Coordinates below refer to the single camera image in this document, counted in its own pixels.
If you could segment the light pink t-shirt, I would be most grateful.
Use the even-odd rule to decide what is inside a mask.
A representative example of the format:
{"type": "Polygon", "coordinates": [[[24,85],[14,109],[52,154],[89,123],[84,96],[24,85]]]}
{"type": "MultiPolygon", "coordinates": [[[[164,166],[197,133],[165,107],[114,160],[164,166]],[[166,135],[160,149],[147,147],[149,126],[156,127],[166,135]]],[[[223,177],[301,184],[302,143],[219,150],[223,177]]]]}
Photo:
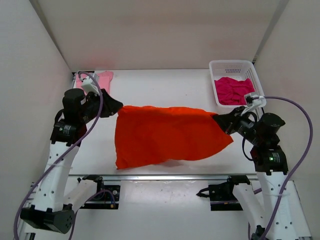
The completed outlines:
{"type": "MultiPolygon", "coordinates": [[[[106,92],[109,94],[110,93],[110,88],[111,88],[111,81],[113,80],[114,73],[112,71],[103,71],[100,73],[97,73],[97,76],[99,77],[98,79],[98,84],[101,89],[105,89],[106,92]]],[[[82,88],[81,87],[82,82],[79,79],[78,75],[75,74],[75,87],[76,88],[82,88]]]]}

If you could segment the orange t-shirt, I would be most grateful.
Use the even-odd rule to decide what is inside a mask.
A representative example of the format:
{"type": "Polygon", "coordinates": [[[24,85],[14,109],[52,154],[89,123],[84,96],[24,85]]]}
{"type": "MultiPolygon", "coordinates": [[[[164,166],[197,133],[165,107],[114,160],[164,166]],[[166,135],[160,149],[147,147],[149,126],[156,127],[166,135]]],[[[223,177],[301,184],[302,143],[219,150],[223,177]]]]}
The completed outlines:
{"type": "Polygon", "coordinates": [[[184,106],[124,106],[116,120],[117,169],[198,161],[233,143],[214,121],[216,114],[184,106]]]}

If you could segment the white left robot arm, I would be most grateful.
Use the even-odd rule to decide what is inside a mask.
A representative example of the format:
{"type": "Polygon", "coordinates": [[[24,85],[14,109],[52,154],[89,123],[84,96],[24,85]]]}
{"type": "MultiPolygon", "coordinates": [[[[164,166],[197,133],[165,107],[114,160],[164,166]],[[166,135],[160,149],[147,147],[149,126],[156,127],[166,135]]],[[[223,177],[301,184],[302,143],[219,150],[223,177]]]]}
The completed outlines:
{"type": "Polygon", "coordinates": [[[101,176],[86,175],[65,195],[72,163],[89,133],[87,123],[113,116],[123,104],[104,88],[89,93],[72,88],[64,93],[62,105],[55,116],[44,176],[37,184],[31,205],[23,207],[19,217],[35,229],[66,234],[73,227],[77,211],[103,188],[101,176]]]}

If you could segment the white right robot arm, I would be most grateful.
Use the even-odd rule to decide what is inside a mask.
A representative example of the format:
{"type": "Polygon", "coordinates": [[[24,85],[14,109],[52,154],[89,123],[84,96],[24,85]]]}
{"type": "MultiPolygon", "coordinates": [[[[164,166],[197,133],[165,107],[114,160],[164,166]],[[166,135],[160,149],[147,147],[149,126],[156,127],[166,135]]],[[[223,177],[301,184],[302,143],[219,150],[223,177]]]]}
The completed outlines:
{"type": "Polygon", "coordinates": [[[250,226],[251,240],[300,240],[295,228],[288,188],[287,158],[279,145],[278,130],[285,121],[274,113],[261,118],[238,107],[228,114],[214,115],[213,120],[228,135],[238,133],[252,144],[251,161],[260,183],[263,202],[260,203],[249,179],[230,176],[232,194],[240,203],[250,226]]]}

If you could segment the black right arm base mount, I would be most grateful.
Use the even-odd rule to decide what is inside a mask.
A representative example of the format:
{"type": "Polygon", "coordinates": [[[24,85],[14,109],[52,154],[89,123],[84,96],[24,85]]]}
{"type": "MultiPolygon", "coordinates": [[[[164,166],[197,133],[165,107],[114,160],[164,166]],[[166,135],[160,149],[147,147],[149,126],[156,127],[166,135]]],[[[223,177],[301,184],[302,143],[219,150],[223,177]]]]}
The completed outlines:
{"type": "Polygon", "coordinates": [[[230,175],[227,180],[219,184],[209,184],[201,189],[196,196],[209,198],[211,211],[242,211],[242,207],[233,190],[236,185],[250,184],[246,175],[230,175]]]}

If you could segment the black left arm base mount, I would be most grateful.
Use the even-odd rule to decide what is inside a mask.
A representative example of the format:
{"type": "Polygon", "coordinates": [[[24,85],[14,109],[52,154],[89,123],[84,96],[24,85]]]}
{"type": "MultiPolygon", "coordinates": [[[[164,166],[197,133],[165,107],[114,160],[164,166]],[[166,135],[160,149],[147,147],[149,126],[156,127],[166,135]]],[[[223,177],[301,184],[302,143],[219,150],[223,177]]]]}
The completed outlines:
{"type": "Polygon", "coordinates": [[[95,182],[96,192],[100,194],[90,197],[80,209],[100,209],[100,210],[117,210],[119,208],[121,185],[120,183],[109,183],[100,175],[90,174],[78,177],[77,181],[81,182],[89,180],[95,182]]]}

